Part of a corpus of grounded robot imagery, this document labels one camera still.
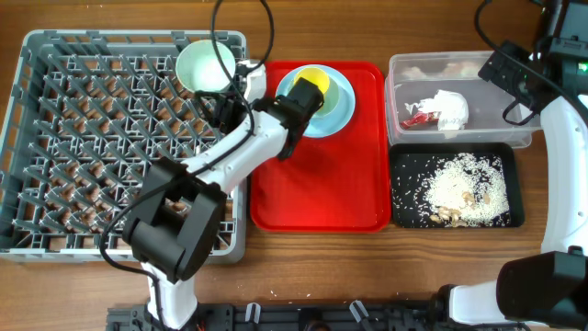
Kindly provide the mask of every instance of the wooden table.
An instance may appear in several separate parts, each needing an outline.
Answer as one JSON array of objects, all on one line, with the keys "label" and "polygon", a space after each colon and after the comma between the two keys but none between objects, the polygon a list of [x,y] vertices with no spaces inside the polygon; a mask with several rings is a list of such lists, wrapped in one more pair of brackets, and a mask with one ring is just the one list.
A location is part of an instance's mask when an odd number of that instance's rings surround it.
[{"label": "wooden table", "polygon": [[[20,45],[30,30],[207,29],[213,6],[210,0],[16,2],[0,5],[0,109],[6,108]],[[365,60],[387,73],[397,53],[486,50],[472,23],[479,2],[273,0],[277,34],[271,58]],[[527,1],[496,1],[482,24],[497,43],[508,38],[528,47],[537,19],[538,9]],[[243,32],[253,58],[266,49],[266,13],[254,0],[224,4],[217,28]],[[543,133],[533,139],[529,148],[516,151],[526,211],[520,228],[436,231],[390,225],[378,234],[310,235],[268,234],[249,223],[243,260],[204,267],[197,274],[197,296],[201,302],[232,303],[417,299],[444,284],[495,279],[506,261],[539,252],[545,231],[547,152]],[[108,307],[147,297],[146,278],[106,263],[0,262],[0,330],[104,330]]]}]

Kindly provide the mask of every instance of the black cable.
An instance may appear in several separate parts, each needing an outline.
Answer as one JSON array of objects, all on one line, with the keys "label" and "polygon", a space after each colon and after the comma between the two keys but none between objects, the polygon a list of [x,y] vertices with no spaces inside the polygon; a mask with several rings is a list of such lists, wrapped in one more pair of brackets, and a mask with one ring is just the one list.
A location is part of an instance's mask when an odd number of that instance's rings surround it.
[{"label": "black cable", "polygon": [[[269,45],[267,47],[266,54],[264,55],[264,58],[260,61],[260,63],[256,67],[254,67],[254,69],[257,69],[258,67],[263,65],[263,63],[266,62],[267,58],[269,57],[269,53],[272,50],[272,47],[274,44],[274,36],[275,36],[274,19],[272,17],[271,10],[269,9],[269,6],[267,5],[265,0],[260,0],[260,2],[262,3],[262,5],[264,5],[264,8],[266,9],[266,12],[267,12],[267,16],[269,18],[270,41],[269,41]],[[245,108],[247,109],[247,115],[249,116],[249,120],[251,121],[251,123],[250,123],[251,125],[250,125],[249,131],[245,134],[245,136],[238,143],[236,143],[232,148],[227,150],[225,153],[219,155],[217,158],[215,158],[211,162],[205,164],[200,169],[188,174],[189,176],[192,176],[192,177],[195,177],[205,171],[211,170],[211,168],[214,167],[218,162],[220,162],[225,157],[227,157],[228,155],[232,154],[234,151],[239,149],[239,147],[241,147],[250,137],[252,137],[254,135],[255,123],[254,123],[254,115],[251,110],[251,107],[250,107],[249,103],[247,102],[247,100],[245,99],[245,97],[243,96],[243,94],[241,93],[241,91],[239,90],[239,87],[234,83],[234,77],[232,77],[231,74],[229,74],[229,71],[227,70],[226,66],[222,62],[221,54],[219,53],[219,48],[216,44],[216,37],[214,35],[214,26],[215,26],[215,22],[216,22],[216,16],[219,11],[219,7],[221,6],[221,3],[222,3],[222,0],[218,0],[214,6],[213,11],[212,11],[212,18],[210,21],[210,39],[212,41],[212,48],[214,49],[214,52],[217,56],[217,60],[219,61],[220,67],[222,68],[222,71],[225,73],[225,75],[229,79],[231,87],[234,89],[234,92],[237,94],[237,96],[243,101]],[[247,72],[245,74],[245,76],[247,76],[253,70],[250,70],[249,72]],[[99,247],[98,247],[102,258],[104,258],[105,261],[107,261],[107,263],[110,266],[112,266],[113,268],[117,268],[117,269],[123,270],[123,271],[128,271],[131,273],[144,275],[144,276],[149,277],[152,280],[152,283],[154,286],[154,292],[155,292],[154,299],[155,299],[155,306],[156,306],[156,311],[157,311],[157,318],[159,319],[159,323],[161,324],[161,327],[163,330],[168,330],[168,328],[165,325],[165,322],[163,319],[163,313],[162,313],[163,310],[162,310],[162,305],[161,305],[161,293],[160,293],[160,288],[159,288],[159,279],[157,279],[157,277],[149,271],[143,270],[141,268],[127,267],[127,266],[124,266],[124,265],[116,262],[115,260],[113,260],[107,253],[106,242],[107,242],[109,233],[112,232],[114,227],[120,222],[120,219],[122,219],[122,217],[124,215],[129,213],[129,211],[131,211],[133,208],[139,206],[140,204],[144,203],[146,200],[152,198],[153,196],[159,194],[160,192],[174,188],[184,181],[185,181],[185,179],[183,177],[180,177],[179,179],[176,179],[176,180],[171,181],[169,183],[163,184],[163,185],[161,185],[157,188],[154,188],[154,189],[150,190],[149,192],[146,192],[145,194],[139,196],[135,201],[133,201],[127,207],[125,207],[122,211],[120,211],[112,219],[112,221],[110,221],[108,226],[104,229],[104,231],[100,235],[100,241],[99,241]]]},{"label": "black cable", "polygon": [[143,326],[141,323],[139,323],[136,319],[132,320],[132,324],[137,326],[137,328],[139,329],[139,331],[143,331]]},{"label": "black cable", "polygon": [[514,77],[513,77],[513,79],[511,79],[511,80],[508,82],[508,85],[509,85],[509,87],[508,87],[508,88],[509,88],[511,91],[514,91],[514,93],[515,93],[515,96],[514,96],[514,101],[513,101],[513,102],[511,102],[511,104],[510,104],[510,105],[508,105],[508,106],[507,106],[507,107],[506,107],[506,108],[503,110],[503,120],[504,120],[505,122],[507,122],[508,124],[511,124],[511,125],[516,125],[516,126],[521,126],[521,125],[525,125],[525,124],[527,124],[529,121],[531,121],[531,120],[532,120],[532,119],[533,119],[533,118],[534,118],[534,117],[535,117],[535,116],[538,114],[538,112],[536,112],[536,111],[534,111],[534,110],[533,110],[534,100],[533,100],[533,99],[531,99],[531,104],[529,105],[529,109],[531,109],[531,114],[530,114],[529,116],[527,116],[527,117],[526,117],[526,118],[524,118],[524,119],[521,119],[521,120],[520,120],[520,121],[518,121],[518,122],[515,122],[515,121],[512,121],[512,120],[508,120],[508,119],[506,118],[506,117],[508,116],[508,113],[510,113],[510,112],[511,112],[511,110],[513,110],[513,109],[516,107],[516,105],[518,105],[518,104],[520,103],[520,101],[521,101],[521,99],[522,99],[522,97],[521,97],[521,91],[520,91],[520,89],[519,89],[517,86],[515,86],[515,82],[518,82],[518,79],[519,79],[519,77],[521,76],[521,73],[522,73],[522,72],[521,72],[521,71],[519,71],[519,72],[517,72],[516,74],[514,74]]},{"label": "black cable", "polygon": [[503,51],[498,46],[496,46],[496,44],[494,44],[486,36],[486,34],[482,31],[482,29],[480,27],[480,15],[481,15],[481,12],[484,9],[484,7],[491,2],[492,2],[492,0],[483,0],[481,2],[480,6],[478,6],[478,9],[476,10],[476,16],[474,17],[474,27],[476,28],[476,32],[478,32],[478,35],[480,35],[480,38],[482,40],[484,40],[484,42],[486,42],[486,44],[488,44],[488,46],[490,46],[493,50],[500,53],[503,57],[505,57],[506,59],[508,59],[512,63],[515,63],[516,65],[520,66],[522,69],[525,69],[527,72],[531,73],[532,75],[534,75],[535,77],[537,77],[541,81],[543,81],[545,84],[547,84],[549,87],[551,87],[554,91],[558,92],[562,97],[564,97],[576,109],[576,111],[578,112],[578,114],[580,115],[580,117],[582,118],[584,123],[586,123],[586,125],[588,125],[588,108],[580,101],[578,96],[572,96],[572,95],[568,94],[568,92],[566,92],[563,88],[561,88],[559,85],[557,85],[556,83],[551,81],[549,78],[547,78],[543,74],[536,72],[535,70],[529,68],[524,63],[521,63],[520,61],[516,60],[514,57],[507,54],[505,51]]}]

